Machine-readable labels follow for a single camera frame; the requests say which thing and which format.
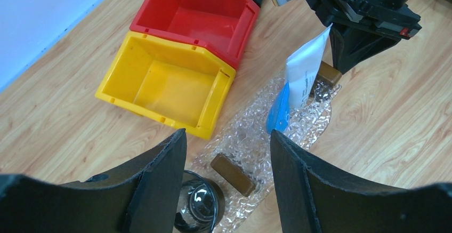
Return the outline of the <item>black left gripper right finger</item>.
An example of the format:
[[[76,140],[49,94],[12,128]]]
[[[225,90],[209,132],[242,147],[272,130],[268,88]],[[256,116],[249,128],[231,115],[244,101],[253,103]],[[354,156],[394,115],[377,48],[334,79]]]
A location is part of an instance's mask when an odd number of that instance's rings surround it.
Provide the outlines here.
[[[451,184],[403,189],[346,172],[272,131],[283,232],[451,232]]]

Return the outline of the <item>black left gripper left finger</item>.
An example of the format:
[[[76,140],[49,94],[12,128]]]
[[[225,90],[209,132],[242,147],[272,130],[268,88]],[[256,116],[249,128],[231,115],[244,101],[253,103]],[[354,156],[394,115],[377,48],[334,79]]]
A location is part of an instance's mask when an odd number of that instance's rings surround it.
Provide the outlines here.
[[[87,181],[1,175],[1,232],[172,232],[187,154],[185,129]]]

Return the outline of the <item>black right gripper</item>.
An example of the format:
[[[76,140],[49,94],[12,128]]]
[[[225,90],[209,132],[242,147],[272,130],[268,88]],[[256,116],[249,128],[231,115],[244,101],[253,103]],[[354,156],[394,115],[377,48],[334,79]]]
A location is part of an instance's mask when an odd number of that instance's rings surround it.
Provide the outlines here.
[[[408,0],[306,0],[330,30],[333,67],[342,74],[358,63],[410,39],[421,17]]]

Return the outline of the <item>white toothpaste tube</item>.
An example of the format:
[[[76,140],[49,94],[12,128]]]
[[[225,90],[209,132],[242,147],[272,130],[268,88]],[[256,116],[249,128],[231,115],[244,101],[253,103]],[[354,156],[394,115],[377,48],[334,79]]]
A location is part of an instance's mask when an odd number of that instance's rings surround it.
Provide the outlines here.
[[[303,107],[320,69],[332,25],[298,48],[286,60],[285,80],[289,87],[289,106]]]

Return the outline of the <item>clear textured toiletry holder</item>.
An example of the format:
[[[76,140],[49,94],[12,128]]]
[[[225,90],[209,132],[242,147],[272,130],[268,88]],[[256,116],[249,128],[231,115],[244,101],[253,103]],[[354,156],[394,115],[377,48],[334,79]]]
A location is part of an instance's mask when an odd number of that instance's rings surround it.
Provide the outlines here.
[[[290,108],[290,120],[283,134],[309,149],[329,124],[330,103],[341,88],[342,73],[321,63],[307,103]],[[269,110],[284,86],[281,71],[257,92],[251,103],[230,121],[210,144],[211,168],[245,197],[265,192],[273,182],[270,162],[270,134],[265,129]]]

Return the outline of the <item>blue toothpaste tube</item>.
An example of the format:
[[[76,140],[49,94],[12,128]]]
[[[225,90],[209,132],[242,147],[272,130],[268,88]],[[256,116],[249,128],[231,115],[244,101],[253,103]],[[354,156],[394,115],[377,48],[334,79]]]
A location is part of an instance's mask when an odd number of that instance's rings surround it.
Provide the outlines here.
[[[273,130],[283,132],[290,120],[289,83],[285,83],[276,96],[267,116],[265,129],[268,134]]]

